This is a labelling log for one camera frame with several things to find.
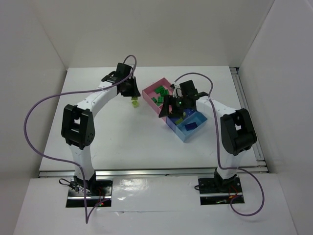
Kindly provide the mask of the green stepped lego assembly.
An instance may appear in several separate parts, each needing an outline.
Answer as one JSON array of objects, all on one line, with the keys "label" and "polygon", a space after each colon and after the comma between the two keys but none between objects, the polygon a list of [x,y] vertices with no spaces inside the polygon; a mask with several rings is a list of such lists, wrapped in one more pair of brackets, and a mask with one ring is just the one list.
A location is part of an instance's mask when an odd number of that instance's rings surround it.
[{"label": "green stepped lego assembly", "polygon": [[159,97],[157,98],[157,103],[163,103],[163,102],[164,102],[164,97],[159,96]]}]

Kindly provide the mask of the green 2x4 lego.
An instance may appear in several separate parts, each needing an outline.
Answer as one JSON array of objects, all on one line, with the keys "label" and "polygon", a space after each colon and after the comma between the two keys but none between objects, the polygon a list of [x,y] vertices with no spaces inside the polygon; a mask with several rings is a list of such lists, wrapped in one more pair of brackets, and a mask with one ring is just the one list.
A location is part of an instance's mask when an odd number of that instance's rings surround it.
[{"label": "green 2x4 lego", "polygon": [[165,87],[160,86],[160,87],[155,89],[155,93],[160,95],[160,96],[165,96],[165,95],[169,94],[169,91]]}]

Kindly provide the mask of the dark blue lego brick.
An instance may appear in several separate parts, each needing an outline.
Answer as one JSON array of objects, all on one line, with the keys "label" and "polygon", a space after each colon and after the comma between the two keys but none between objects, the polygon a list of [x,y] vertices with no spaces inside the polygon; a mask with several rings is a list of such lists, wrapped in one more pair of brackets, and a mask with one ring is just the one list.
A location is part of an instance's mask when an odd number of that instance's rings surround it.
[{"label": "dark blue lego brick", "polygon": [[191,130],[196,129],[198,127],[198,125],[196,122],[191,122],[189,124],[186,124],[184,127],[185,127],[186,131],[191,131]]}]

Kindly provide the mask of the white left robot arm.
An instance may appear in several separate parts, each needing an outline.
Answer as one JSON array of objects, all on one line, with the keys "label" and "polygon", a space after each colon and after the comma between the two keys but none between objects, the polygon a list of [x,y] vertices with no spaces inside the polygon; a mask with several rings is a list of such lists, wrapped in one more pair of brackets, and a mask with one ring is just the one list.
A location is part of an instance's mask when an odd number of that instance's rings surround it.
[{"label": "white left robot arm", "polygon": [[90,191],[96,185],[96,173],[91,162],[90,146],[95,138],[94,118],[97,113],[119,94],[124,97],[140,96],[136,78],[131,75],[133,66],[118,63],[116,70],[110,72],[84,100],[75,105],[66,105],[63,111],[61,136],[72,153],[75,167],[74,181]]}]

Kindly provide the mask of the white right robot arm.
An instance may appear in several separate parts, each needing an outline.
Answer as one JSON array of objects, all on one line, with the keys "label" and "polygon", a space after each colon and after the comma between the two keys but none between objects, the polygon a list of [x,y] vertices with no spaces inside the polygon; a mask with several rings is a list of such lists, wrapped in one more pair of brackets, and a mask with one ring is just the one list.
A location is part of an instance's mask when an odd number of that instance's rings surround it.
[{"label": "white right robot arm", "polygon": [[193,81],[179,85],[181,96],[166,95],[159,117],[181,118],[185,109],[199,111],[213,118],[217,139],[218,167],[214,172],[215,185],[224,187],[232,183],[243,157],[256,143],[257,137],[247,109],[236,110],[198,92]]}]

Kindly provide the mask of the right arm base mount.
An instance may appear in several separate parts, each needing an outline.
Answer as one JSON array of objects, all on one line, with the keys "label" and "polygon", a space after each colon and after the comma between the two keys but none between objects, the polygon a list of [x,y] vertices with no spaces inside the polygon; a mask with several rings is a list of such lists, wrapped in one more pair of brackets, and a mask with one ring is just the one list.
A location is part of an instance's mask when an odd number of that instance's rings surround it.
[{"label": "right arm base mount", "polygon": [[221,188],[215,185],[213,178],[199,178],[198,184],[194,189],[200,193],[200,204],[204,205],[226,205],[244,204],[243,190],[239,177],[236,177],[234,182]]}]

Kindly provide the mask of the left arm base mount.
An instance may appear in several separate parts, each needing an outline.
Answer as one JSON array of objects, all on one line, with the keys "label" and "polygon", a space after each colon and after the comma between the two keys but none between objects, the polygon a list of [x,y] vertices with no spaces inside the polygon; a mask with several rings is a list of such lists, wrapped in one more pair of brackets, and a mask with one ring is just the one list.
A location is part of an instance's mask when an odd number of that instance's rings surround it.
[{"label": "left arm base mount", "polygon": [[67,194],[67,208],[83,208],[84,192],[86,192],[87,207],[92,208],[97,203],[99,207],[111,207],[112,205],[112,180],[96,181],[93,189],[84,190],[83,186],[76,184],[73,180],[59,179],[59,184],[69,187]]}]

